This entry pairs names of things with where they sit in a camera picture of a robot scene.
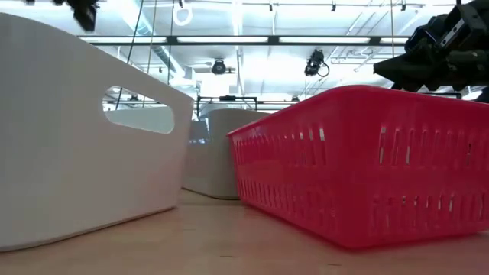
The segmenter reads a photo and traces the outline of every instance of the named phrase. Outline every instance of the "white plastic bin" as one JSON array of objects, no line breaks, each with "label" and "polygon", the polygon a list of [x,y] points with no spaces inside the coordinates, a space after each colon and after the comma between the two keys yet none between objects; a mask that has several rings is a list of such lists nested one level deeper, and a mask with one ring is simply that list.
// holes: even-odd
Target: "white plastic bin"
[{"label": "white plastic bin", "polygon": [[217,199],[237,199],[235,172],[226,134],[268,115],[241,109],[217,109],[193,121],[183,188]]},{"label": "white plastic bin", "polygon": [[[0,251],[174,207],[192,99],[53,27],[7,14],[0,26]],[[171,132],[110,122],[112,86],[169,106]]]}]

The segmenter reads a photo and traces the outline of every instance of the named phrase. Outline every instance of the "ceiling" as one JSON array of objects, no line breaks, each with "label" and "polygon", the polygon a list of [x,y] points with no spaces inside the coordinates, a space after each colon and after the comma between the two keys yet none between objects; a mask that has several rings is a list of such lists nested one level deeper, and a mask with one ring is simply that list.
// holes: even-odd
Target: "ceiling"
[{"label": "ceiling", "polygon": [[[173,13],[180,10],[178,1],[144,1],[141,18],[149,24],[153,35],[349,35],[410,36],[416,27],[433,15],[448,13],[455,0],[187,0],[193,16],[188,24],[175,24]],[[97,36],[132,36],[141,0],[105,0],[99,3]],[[75,35],[86,35],[73,20],[67,6],[53,6],[50,1],[37,1],[26,6],[20,0],[0,0],[0,12],[24,16],[44,22]],[[180,21],[187,10],[175,14]],[[391,83],[372,72],[372,64],[403,53],[402,47],[317,47],[304,46],[239,46],[204,45],[171,46],[168,53],[190,74],[174,78],[167,65],[149,46],[99,47],[126,60],[131,54],[133,66],[155,78],[195,96],[222,95],[237,86],[237,74],[214,76],[210,66],[223,59],[226,66],[240,68],[242,94],[262,100],[302,98],[336,86],[369,84],[388,87]],[[306,59],[313,50],[322,49],[330,66],[328,77],[304,76]]]}]

